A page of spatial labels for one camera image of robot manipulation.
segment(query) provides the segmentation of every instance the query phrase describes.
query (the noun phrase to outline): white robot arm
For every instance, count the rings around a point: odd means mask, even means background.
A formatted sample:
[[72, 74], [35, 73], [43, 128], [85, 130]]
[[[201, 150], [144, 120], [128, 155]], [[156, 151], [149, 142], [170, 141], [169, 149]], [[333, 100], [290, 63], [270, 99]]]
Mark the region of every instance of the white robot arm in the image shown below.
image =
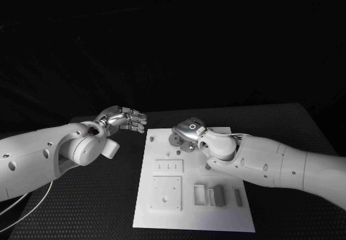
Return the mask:
[[118, 129], [144, 133], [147, 116], [113, 106], [94, 121], [71, 123], [0, 140], [0, 201], [12, 199], [87, 166], [100, 154], [113, 159], [120, 148], [108, 137]]
[[198, 118], [172, 129], [169, 142], [186, 152], [198, 147], [205, 168], [270, 188], [299, 189], [346, 210], [346, 157], [301, 151], [248, 134], [215, 133]]

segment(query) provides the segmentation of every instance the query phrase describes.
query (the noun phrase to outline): black table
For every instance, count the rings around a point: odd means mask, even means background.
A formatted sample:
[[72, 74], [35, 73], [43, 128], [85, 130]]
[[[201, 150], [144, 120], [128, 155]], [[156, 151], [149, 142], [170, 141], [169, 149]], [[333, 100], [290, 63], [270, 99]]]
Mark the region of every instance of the black table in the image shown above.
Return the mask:
[[[97, 116], [75, 117], [71, 123]], [[206, 126], [231, 127], [234, 133], [270, 138], [320, 154], [336, 151], [297, 103], [149, 112], [149, 129], [172, 128], [189, 117]], [[100, 155], [54, 182], [46, 200], [16, 225], [10, 239], [346, 239], [346, 211], [300, 190], [245, 183], [257, 233], [133, 228], [146, 134], [121, 130], [114, 159]], [[29, 199], [25, 215], [41, 201], [48, 185]]]

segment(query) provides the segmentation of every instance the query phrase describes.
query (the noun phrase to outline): white board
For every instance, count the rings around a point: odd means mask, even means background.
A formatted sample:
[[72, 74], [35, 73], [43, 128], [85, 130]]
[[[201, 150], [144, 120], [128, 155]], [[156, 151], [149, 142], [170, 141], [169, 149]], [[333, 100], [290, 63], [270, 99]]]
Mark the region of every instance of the white board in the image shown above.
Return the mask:
[[[231, 132], [231, 129], [229, 127], [214, 127], [214, 131], [227, 133]], [[195, 149], [193, 152], [180, 151], [180, 155], [178, 155], [179, 147], [169, 143], [170, 134], [170, 128], [147, 130], [133, 227], [254, 233], [255, 227], [244, 181], [216, 171], [203, 171], [206, 156], [199, 149]], [[182, 161], [183, 171], [157, 170], [157, 161], [173, 161], [175, 167], [176, 163], [179, 164]], [[173, 210], [173, 205], [172, 210], [167, 210], [165, 205], [170, 200], [172, 189], [165, 193], [166, 198], [153, 192], [153, 188], [157, 187], [153, 185], [153, 178], [156, 177], [180, 178], [180, 206], [176, 206], [180, 208], [176, 210]], [[195, 206], [195, 185], [205, 186], [206, 202], [203, 207]], [[224, 187], [224, 207], [211, 207], [209, 203], [208, 189], [212, 189], [216, 185]], [[241, 207], [237, 202], [235, 189], [240, 190]], [[153, 199], [157, 200], [157, 205], [160, 205], [156, 207], [157, 209], [152, 208]]]

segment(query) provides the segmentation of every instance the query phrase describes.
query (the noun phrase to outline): black background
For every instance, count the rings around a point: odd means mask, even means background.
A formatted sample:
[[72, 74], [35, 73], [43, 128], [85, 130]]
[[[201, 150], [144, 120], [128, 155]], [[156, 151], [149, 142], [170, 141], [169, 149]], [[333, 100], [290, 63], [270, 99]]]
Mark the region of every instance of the black background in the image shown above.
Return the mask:
[[153, 112], [297, 102], [346, 156], [342, 16], [333, 1], [3, 5], [2, 137], [114, 105]]

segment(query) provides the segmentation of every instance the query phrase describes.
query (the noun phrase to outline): robotic hand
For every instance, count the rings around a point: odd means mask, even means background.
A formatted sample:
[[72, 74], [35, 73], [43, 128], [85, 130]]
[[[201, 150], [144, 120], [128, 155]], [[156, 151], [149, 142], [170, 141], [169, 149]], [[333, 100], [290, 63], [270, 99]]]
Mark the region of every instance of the robotic hand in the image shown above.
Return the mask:
[[268, 188], [299, 189], [346, 210], [346, 157], [301, 151], [248, 134], [216, 133], [196, 117], [172, 129], [169, 143], [208, 157], [205, 168]]
[[0, 201], [58, 179], [103, 154], [113, 159], [120, 145], [108, 137], [127, 129], [144, 133], [147, 116], [127, 108], [107, 108], [94, 121], [71, 123], [0, 140]]

